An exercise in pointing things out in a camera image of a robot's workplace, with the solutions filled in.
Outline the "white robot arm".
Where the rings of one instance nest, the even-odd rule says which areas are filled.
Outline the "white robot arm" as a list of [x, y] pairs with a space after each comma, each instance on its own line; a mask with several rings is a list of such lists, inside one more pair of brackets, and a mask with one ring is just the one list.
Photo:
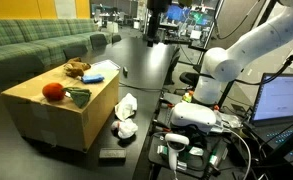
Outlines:
[[279, 0], [284, 6], [277, 16], [242, 35], [228, 49], [209, 49], [204, 57], [193, 98], [204, 104], [218, 101], [222, 82], [235, 80], [253, 60], [293, 40], [293, 0]]

